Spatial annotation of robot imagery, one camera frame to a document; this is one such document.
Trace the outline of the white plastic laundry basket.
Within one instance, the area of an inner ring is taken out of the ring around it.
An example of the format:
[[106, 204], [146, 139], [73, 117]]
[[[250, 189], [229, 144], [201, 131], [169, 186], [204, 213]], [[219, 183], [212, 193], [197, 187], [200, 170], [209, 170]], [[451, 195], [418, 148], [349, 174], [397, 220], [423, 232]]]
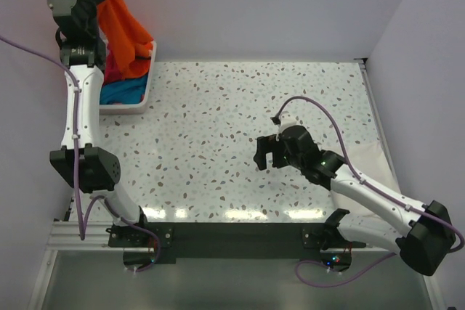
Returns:
[[150, 56], [150, 68], [147, 73], [147, 81], [145, 84], [145, 93], [141, 101], [137, 104], [112, 104], [100, 105], [101, 115], [137, 115], [143, 114], [148, 106], [148, 97], [152, 83], [152, 70], [155, 65], [155, 57], [157, 53], [157, 43], [152, 41], [153, 50]]

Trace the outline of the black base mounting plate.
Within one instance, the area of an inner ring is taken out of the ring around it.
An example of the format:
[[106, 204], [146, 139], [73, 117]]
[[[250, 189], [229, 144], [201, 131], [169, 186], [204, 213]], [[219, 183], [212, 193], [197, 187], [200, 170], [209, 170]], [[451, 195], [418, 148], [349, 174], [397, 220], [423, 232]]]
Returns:
[[127, 266], [175, 264], [182, 258], [320, 259], [352, 245], [324, 223], [146, 223], [106, 229], [108, 246], [122, 248]]

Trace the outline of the orange t shirt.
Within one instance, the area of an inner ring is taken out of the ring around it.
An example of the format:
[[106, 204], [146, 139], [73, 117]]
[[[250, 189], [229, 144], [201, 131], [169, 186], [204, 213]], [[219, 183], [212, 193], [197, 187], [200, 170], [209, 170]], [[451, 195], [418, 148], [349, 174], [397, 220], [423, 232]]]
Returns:
[[153, 37], [134, 18], [124, 0], [97, 5], [97, 20], [105, 34], [122, 78], [139, 78], [150, 69]]

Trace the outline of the pink t shirt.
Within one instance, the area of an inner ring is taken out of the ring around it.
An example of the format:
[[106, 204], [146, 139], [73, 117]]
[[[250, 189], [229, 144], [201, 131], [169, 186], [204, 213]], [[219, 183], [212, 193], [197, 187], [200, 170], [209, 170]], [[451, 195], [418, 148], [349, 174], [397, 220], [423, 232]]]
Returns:
[[124, 77], [119, 70], [118, 64], [116, 62], [115, 55], [113, 50], [110, 48], [110, 45], [107, 44], [107, 56], [105, 61], [105, 71], [104, 71], [104, 85], [111, 83], [117, 83], [124, 80]]

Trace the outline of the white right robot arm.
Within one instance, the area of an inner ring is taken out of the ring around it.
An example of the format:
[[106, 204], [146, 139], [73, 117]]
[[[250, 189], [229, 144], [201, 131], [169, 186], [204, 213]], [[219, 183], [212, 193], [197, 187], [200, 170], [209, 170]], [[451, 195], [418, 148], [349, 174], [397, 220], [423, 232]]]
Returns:
[[419, 274], [432, 276], [451, 253], [456, 235], [448, 209], [433, 200], [426, 204], [372, 181], [330, 150], [322, 150], [303, 126], [289, 126], [279, 134], [256, 140], [254, 162], [259, 170], [291, 166], [310, 183], [345, 196], [374, 213], [376, 219], [348, 219], [345, 209], [340, 221], [324, 228], [325, 241], [334, 247], [344, 242], [364, 242], [383, 248]]

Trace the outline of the aluminium frame rail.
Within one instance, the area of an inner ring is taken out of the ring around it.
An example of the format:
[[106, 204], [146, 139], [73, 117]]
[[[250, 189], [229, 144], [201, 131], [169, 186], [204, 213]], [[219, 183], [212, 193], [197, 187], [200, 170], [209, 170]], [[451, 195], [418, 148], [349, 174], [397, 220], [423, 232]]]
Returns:
[[86, 239], [81, 240], [78, 234], [77, 222], [56, 221], [52, 224], [27, 309], [42, 309], [58, 253], [60, 251], [99, 251], [108, 249], [109, 237], [105, 230], [110, 225], [109, 221], [91, 222], [86, 228]]

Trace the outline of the blue t shirt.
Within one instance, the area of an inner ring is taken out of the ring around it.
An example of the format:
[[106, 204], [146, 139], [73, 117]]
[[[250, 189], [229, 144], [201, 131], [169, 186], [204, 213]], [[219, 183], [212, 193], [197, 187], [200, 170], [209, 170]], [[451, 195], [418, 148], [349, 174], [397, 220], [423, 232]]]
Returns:
[[101, 105], [135, 105], [145, 97], [148, 74], [139, 78], [109, 83], [101, 88]]

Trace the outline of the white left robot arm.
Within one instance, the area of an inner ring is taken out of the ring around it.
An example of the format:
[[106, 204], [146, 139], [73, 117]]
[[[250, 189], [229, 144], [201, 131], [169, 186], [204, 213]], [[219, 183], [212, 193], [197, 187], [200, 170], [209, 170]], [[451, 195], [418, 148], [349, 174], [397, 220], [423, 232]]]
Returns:
[[74, 189], [76, 210], [81, 194], [101, 200], [116, 226], [127, 228], [134, 246], [150, 239], [142, 209], [120, 183], [116, 155], [101, 146], [100, 92], [104, 81], [105, 45], [97, 24], [97, 6], [104, 0], [47, 0], [57, 23], [55, 40], [67, 84], [67, 114], [61, 146], [49, 154], [52, 167]]

